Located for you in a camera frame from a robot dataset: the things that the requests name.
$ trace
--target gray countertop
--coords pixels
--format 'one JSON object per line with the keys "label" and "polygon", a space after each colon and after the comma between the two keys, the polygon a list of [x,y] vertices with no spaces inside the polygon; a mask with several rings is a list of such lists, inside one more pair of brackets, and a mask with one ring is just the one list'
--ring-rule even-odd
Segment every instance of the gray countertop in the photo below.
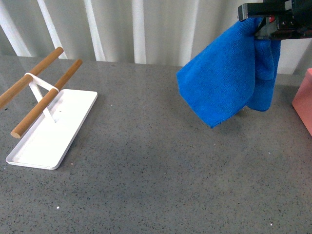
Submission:
{"label": "gray countertop", "polygon": [[[0,94],[40,58],[0,57]],[[72,60],[39,77],[54,84]],[[312,233],[312,137],[279,75],[271,108],[211,129],[178,94],[179,67],[87,61],[65,88],[98,98],[60,167],[12,166],[29,88],[0,111],[0,233]]]}

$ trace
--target white tray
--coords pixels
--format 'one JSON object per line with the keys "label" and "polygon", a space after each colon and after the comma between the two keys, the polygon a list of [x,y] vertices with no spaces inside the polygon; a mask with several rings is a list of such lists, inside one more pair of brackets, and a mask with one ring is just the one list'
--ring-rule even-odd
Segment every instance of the white tray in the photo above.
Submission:
{"label": "white tray", "polygon": [[97,92],[64,89],[6,158],[12,165],[54,170],[59,167],[98,97]]}

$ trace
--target wooden rod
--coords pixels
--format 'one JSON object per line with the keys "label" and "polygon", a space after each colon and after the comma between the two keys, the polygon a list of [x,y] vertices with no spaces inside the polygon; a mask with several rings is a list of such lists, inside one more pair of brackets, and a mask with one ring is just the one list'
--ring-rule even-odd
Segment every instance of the wooden rod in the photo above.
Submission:
{"label": "wooden rod", "polygon": [[[44,69],[46,69],[54,60],[56,60],[61,53],[63,53],[61,47],[56,48],[52,53],[50,53],[46,58],[44,58],[40,63],[38,63],[29,73],[35,76],[39,75]],[[30,82],[33,81],[31,75],[24,75],[19,81],[17,81],[11,88],[5,91],[0,96],[0,109],[2,109],[6,104],[8,104],[20,91],[22,91]]]}
{"label": "wooden rod", "polygon": [[[82,65],[82,60],[77,59],[67,72],[55,84],[55,87],[61,90],[66,82],[72,77],[76,70]],[[40,116],[43,110],[51,103],[58,94],[56,89],[51,89],[42,100],[26,115],[26,117],[13,129],[11,135],[20,138],[32,123]]]}

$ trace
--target curtain fold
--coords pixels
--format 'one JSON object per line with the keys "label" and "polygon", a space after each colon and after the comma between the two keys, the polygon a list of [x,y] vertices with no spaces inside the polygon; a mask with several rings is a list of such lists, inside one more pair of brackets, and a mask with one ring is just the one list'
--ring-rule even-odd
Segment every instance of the curtain fold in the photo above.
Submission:
{"label": "curtain fold", "polygon": [[[0,0],[0,55],[183,66],[262,0]],[[312,66],[312,40],[282,41],[278,72]]]}

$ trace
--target blue microfiber cloth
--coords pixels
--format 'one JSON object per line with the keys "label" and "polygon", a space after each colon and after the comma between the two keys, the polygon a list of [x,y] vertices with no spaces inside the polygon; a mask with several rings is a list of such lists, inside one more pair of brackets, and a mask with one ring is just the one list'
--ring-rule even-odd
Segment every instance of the blue microfiber cloth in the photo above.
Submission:
{"label": "blue microfiber cloth", "polygon": [[237,22],[176,74],[180,94],[212,128],[246,105],[271,105],[280,41],[255,39],[260,21]]}

